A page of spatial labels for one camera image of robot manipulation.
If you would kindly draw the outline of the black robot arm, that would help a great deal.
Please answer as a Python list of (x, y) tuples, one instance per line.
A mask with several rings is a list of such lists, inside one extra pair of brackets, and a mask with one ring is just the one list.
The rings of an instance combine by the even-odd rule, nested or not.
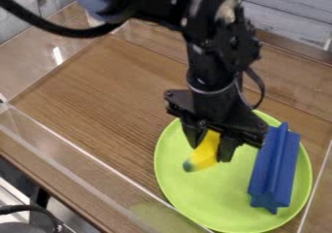
[(166, 112), (180, 118), (190, 147), (208, 131), (220, 133), (216, 159), (232, 160), (244, 144), (260, 147), (268, 131), (256, 116), (257, 104), (244, 98), (249, 77), (264, 87), (252, 64), (261, 58), (256, 28), (245, 17), (242, 0), (77, 0), (88, 13), (109, 24), (129, 18), (152, 21), (178, 32), (188, 54), (185, 89), (165, 92)]

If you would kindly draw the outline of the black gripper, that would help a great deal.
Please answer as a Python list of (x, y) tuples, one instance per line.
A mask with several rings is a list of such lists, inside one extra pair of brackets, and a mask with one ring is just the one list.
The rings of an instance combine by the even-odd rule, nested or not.
[(216, 160), (229, 162), (242, 143), (260, 147), (268, 131), (266, 123), (242, 99), (237, 83), (214, 91), (169, 89), (164, 93), (166, 112), (180, 118), (182, 132), (194, 149), (212, 129), (218, 138)]

